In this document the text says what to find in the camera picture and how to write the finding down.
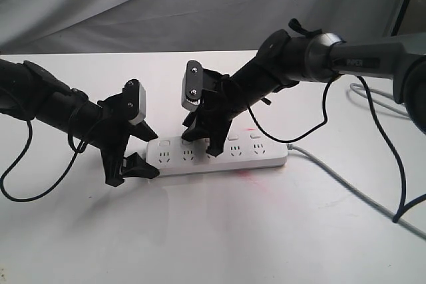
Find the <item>tabletop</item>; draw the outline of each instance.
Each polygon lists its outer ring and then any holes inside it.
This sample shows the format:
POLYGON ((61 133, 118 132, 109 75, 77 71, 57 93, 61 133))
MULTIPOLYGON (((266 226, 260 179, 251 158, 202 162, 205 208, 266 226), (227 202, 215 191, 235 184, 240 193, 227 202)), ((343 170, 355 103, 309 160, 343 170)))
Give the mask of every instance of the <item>tabletop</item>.
MULTIPOLYGON (((232 74, 254 51, 2 56, 45 67, 94 102, 132 78, 146 89, 147 123, 178 136, 186 111, 180 90, 186 62, 232 74)), ((349 92, 353 76, 329 91, 329 123, 297 145, 367 195, 395 211, 397 164, 367 101, 349 92)), ((391 92, 390 80, 368 79, 391 92)), ((257 103, 263 127, 293 138, 322 120, 324 84, 301 83, 257 103)), ((409 120, 377 107, 407 172, 407 198, 426 192, 426 137, 409 120)), ((28 154, 6 179, 14 196, 47 189, 72 156, 63 132, 33 121, 28 154)), ((0 116, 0 171, 26 139, 24 122, 0 116)), ((235 130, 255 128, 245 112, 235 130)), ((131 139, 128 154, 146 142, 131 139)), ((129 178, 105 185, 100 152, 91 146, 59 187, 31 203, 0 197, 0 283, 419 283, 426 243, 361 202, 320 168, 290 152, 283 168, 129 178)), ((426 230, 426 206, 404 218, 426 230)))

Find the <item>power strip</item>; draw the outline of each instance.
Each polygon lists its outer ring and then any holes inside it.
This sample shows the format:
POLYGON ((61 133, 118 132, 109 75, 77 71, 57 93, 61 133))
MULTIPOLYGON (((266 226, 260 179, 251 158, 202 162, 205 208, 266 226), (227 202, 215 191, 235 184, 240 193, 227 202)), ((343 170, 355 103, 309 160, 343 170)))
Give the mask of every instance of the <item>power strip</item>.
POLYGON ((230 170, 270 168, 286 163, 288 150, 258 131, 229 133, 224 153, 206 153, 209 139, 187 142, 179 136, 151 140, 146 162, 160 170, 160 176, 177 176, 230 170))

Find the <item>electrical socket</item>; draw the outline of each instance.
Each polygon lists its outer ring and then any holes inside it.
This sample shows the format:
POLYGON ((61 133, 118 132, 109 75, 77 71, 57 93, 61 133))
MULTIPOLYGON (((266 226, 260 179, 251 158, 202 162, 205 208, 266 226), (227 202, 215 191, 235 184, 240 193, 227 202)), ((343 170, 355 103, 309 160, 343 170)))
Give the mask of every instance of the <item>electrical socket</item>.
POLYGON ((229 133, 224 152, 217 157, 206 153, 209 143, 209 139, 188 142, 178 136, 151 140, 146 162, 158 168, 160 176, 176 176, 283 166, 288 155, 285 144, 257 131, 229 133))

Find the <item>white backdrop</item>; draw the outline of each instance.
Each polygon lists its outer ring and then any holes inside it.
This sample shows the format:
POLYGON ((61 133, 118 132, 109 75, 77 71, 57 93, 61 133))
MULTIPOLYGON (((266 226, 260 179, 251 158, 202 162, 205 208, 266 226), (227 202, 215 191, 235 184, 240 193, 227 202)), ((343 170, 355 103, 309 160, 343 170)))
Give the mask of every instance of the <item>white backdrop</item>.
POLYGON ((3 53, 257 49, 296 17, 347 40, 381 37, 401 0, 0 0, 3 53))

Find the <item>gray cable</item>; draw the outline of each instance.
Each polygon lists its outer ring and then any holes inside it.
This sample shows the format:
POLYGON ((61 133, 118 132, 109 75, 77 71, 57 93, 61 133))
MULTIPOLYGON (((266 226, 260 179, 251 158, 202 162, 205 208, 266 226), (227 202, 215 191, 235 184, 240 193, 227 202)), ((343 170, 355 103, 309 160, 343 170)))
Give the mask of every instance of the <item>gray cable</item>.
MULTIPOLYGON (((358 83, 351 83, 349 85, 349 87, 351 88, 351 90, 354 93, 358 94, 359 96, 362 96, 363 98, 367 98, 367 95, 364 93, 365 89, 360 84, 358 84, 358 83)), ((388 98, 390 100, 393 100, 392 94, 389 94, 387 92, 384 92, 384 91, 381 91, 381 90, 377 90, 377 89, 374 89, 374 88, 370 88, 370 91, 372 93, 375 93, 375 94, 378 94, 380 96, 384 96, 385 98, 388 98)), ((401 116, 404 116, 407 119, 409 119, 408 113, 406 113, 405 111, 398 110, 398 109, 396 109, 396 108, 394 108, 394 107, 392 107, 392 106, 390 106, 390 105, 388 105, 388 104, 386 104, 386 103, 384 103, 382 101, 378 101, 376 99, 373 99, 373 102, 376 103, 376 104, 378 104, 378 105, 380 105, 380 106, 382 106, 382 107, 384 107, 384 108, 386 108, 386 109, 388 109, 388 110, 390 110, 390 111, 392 111, 392 112, 394 112, 394 113, 397 113, 397 114, 399 114, 401 116)))
MULTIPOLYGON (((388 217, 390 220, 392 220, 394 213, 381 204, 377 203, 361 191, 359 191, 355 186, 351 185, 349 182, 347 182, 345 179, 343 179, 337 172, 335 172, 333 169, 331 169, 327 164, 322 162, 320 159, 315 157, 313 154, 309 153, 303 148, 300 148, 298 146, 294 146, 293 144, 287 144, 288 150, 295 150, 297 152, 302 153, 308 160, 312 161, 314 164, 319 166, 322 170, 326 171, 334 180, 339 182, 345 189, 347 189, 349 192, 351 192, 353 195, 357 196, 360 200, 364 201, 366 204, 368 204, 370 207, 378 211, 380 214, 384 215, 385 217, 388 217)), ((416 228, 414 225, 411 225, 404 219, 399 219, 397 222, 400 226, 402 226, 407 231, 410 231, 412 234, 420 237, 421 239, 424 239, 426 241, 426 233, 421 231, 420 229, 416 228)))

